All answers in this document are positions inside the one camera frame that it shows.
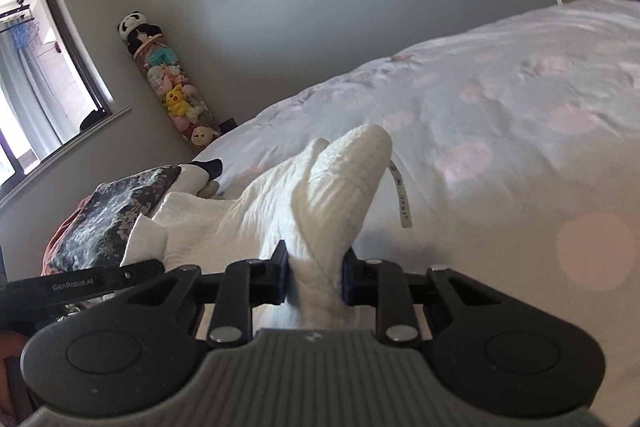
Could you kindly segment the pink dotted grey bedsheet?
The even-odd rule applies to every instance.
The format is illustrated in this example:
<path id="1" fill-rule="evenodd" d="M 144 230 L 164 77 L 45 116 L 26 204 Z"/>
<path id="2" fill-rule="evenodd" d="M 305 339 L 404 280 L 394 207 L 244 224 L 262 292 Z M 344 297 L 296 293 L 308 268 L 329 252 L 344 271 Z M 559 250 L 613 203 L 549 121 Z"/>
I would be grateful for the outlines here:
<path id="1" fill-rule="evenodd" d="M 639 5 L 582 0 L 417 43 L 264 109 L 206 148 L 229 197 L 313 139 L 378 124 L 384 182 L 357 251 L 450 265 L 574 322 L 609 385 L 639 381 Z"/>

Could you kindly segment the rust orange garment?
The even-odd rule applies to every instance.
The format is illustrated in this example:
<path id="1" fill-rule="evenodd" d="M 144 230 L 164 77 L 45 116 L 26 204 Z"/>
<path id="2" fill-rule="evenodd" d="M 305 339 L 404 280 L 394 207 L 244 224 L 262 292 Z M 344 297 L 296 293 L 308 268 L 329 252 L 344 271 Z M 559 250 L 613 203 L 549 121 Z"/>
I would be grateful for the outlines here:
<path id="1" fill-rule="evenodd" d="M 42 256 L 42 265 L 41 265 L 41 273 L 40 273 L 42 277 L 56 273 L 56 270 L 51 267 L 52 257 L 55 254 L 55 251 L 58 250 L 58 244 L 61 243 L 65 233 L 70 228 L 70 226 L 75 222 L 75 220 L 78 218 L 79 213 L 81 213 L 81 210 L 83 210 L 86 207 L 87 202 L 89 202 L 89 199 L 90 199 L 89 196 L 87 196 L 84 199 L 81 199 L 81 201 L 79 202 L 74 212 L 70 215 L 70 217 L 67 217 L 60 224 L 58 229 L 55 231 L 54 235 L 51 237 L 49 243 L 47 243 L 46 249 L 44 250 L 44 253 Z"/>

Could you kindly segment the white crinkle muslin garment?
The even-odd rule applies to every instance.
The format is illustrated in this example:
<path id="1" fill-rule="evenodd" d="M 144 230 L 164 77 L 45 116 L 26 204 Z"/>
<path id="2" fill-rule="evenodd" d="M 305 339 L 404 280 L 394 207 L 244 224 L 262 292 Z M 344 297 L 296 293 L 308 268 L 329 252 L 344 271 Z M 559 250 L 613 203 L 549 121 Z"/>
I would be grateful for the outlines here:
<path id="1" fill-rule="evenodd" d="M 392 174 L 400 223 L 412 219 L 390 135 L 364 124 L 340 139 L 315 139 L 258 176 L 236 199 L 168 193 L 151 218 L 137 217 L 124 265 L 155 259 L 166 270 L 197 265 L 224 271 L 238 260 L 266 260 L 285 243 L 290 283 L 280 306 L 261 306 L 256 329 L 353 329 L 356 309 L 341 296 L 341 266 L 359 235 L 384 173 Z"/>

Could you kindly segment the stuffed toy hanging column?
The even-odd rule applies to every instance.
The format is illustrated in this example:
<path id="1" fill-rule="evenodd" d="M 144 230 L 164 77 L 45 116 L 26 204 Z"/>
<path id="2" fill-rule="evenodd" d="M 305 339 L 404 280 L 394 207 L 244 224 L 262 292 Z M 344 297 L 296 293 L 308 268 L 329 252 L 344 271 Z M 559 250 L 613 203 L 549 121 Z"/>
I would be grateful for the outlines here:
<path id="1" fill-rule="evenodd" d="M 197 152 L 220 137 L 220 130 L 201 93 L 186 75 L 162 28 L 139 11 L 126 15 L 118 33 L 146 82 L 175 128 Z"/>

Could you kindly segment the window with grey frame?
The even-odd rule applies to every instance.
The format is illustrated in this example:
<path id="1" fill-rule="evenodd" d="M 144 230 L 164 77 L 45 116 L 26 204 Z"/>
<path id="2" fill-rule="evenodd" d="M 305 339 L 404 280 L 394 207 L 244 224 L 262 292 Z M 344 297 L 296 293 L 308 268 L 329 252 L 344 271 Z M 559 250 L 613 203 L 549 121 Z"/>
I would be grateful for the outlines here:
<path id="1" fill-rule="evenodd" d="M 1 200 L 126 114 L 82 55 L 61 0 L 1 0 Z"/>

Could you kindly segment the dark floral folded garment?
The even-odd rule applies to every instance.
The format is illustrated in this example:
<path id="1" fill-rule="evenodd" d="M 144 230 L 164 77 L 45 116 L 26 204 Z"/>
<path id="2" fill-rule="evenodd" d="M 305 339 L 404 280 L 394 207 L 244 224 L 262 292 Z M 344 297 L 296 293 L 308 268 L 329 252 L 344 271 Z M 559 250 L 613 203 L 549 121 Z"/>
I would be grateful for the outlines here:
<path id="1" fill-rule="evenodd" d="M 160 166 L 98 185 L 58 244 L 55 274 L 120 265 L 134 222 L 155 208 L 179 174 L 177 165 Z"/>

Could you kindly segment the folded white sweater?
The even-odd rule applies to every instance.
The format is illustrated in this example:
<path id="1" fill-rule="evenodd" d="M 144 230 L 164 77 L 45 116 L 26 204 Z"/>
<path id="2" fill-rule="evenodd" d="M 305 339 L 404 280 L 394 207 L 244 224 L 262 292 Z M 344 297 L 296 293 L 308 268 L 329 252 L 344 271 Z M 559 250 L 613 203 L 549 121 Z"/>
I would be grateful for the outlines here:
<path id="1" fill-rule="evenodd" d="M 218 181 L 210 179 L 206 170 L 188 164 L 180 166 L 180 174 L 170 188 L 171 192 L 186 193 L 201 198 L 213 198 L 218 190 Z"/>

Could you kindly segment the black sock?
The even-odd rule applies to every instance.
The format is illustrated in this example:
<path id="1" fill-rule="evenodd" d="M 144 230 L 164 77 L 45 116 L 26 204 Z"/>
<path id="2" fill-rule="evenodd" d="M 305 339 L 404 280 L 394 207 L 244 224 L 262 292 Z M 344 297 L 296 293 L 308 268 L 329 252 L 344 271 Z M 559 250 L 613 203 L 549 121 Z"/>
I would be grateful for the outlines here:
<path id="1" fill-rule="evenodd" d="M 204 170 L 207 173 L 209 181 L 216 180 L 218 176 L 221 175 L 222 170 L 224 170 L 224 164 L 219 158 L 204 161 L 194 160 L 191 161 L 191 165 Z"/>

